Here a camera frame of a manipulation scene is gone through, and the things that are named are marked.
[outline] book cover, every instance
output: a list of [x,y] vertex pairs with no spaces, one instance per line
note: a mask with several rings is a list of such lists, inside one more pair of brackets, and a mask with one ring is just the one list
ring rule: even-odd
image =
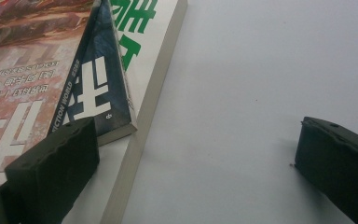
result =
[[0,184],[9,163],[61,126],[100,4],[0,1]]
[[100,146],[136,131],[114,28],[102,0],[67,111],[71,121],[94,116]]

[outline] book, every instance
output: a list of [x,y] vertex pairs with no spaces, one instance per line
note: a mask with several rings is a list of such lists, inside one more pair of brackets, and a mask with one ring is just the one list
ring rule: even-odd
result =
[[62,125],[100,0],[0,1],[4,168]]
[[64,224],[121,222],[187,8],[186,0],[110,2],[138,131],[100,147],[98,170]]
[[136,131],[108,0],[102,0],[72,90],[67,120],[94,117],[100,146]]

